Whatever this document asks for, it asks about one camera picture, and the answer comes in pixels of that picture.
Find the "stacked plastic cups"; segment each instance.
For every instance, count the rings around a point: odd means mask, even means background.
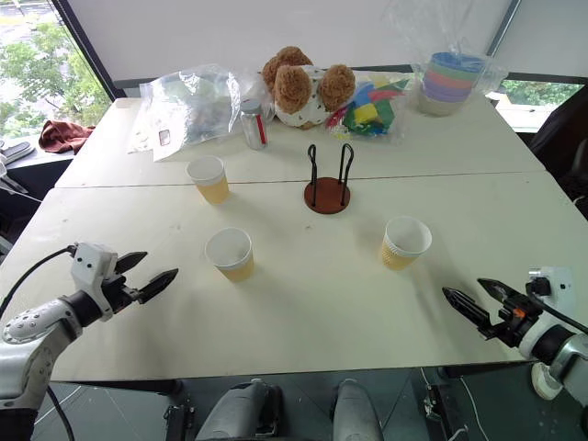
[[[419,93],[419,110],[443,117],[458,110],[484,70],[484,60],[453,52],[431,57]]]

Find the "brown plush bear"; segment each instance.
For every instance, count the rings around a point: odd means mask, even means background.
[[[347,66],[318,69],[294,46],[278,52],[262,74],[275,99],[277,117],[302,129],[323,123],[356,90],[356,78]]]

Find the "white wall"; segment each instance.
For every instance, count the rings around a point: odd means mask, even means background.
[[[588,1],[523,0],[496,59],[511,72],[588,77]]]
[[[320,66],[407,63],[411,52],[395,35],[397,29],[381,19],[389,3],[70,0],[114,81],[156,77],[207,62],[260,69],[287,45],[300,46]],[[480,0],[472,9],[465,34],[474,50],[486,51],[508,4]],[[436,39],[429,29],[424,32],[424,38]]]

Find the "tree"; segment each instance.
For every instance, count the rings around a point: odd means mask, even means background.
[[[544,106],[546,104],[559,106],[582,88],[582,85],[514,80],[504,80],[503,86],[511,103],[532,106]]]
[[[0,48],[0,74],[22,88],[17,103],[0,103],[2,134],[38,132],[48,117],[96,125],[104,115],[110,100],[66,32],[41,23],[30,40]],[[43,102],[52,111],[33,110]]]

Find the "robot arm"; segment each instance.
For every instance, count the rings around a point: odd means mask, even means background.
[[[571,273],[567,268],[543,267],[531,269],[529,277],[527,295],[498,280],[478,279],[484,289],[503,305],[498,312],[503,321],[497,324],[491,324],[490,314],[463,292],[453,288],[443,288],[443,292],[449,304],[474,323],[487,340],[498,338],[509,347],[517,347],[526,359],[544,363],[548,368],[541,374],[540,382],[545,388],[557,393],[558,388],[564,387],[576,401],[586,406],[588,335],[571,332],[560,319],[567,319],[567,323],[581,331],[585,329],[562,314],[572,312],[574,308]]]
[[[77,292],[21,312],[2,331],[0,433],[7,439],[30,439],[55,361],[83,328],[96,320],[109,320],[135,300],[152,299],[177,274],[177,269],[169,270],[142,289],[128,288],[122,273],[147,253],[118,258],[92,243],[80,243],[74,249],[72,276]]]

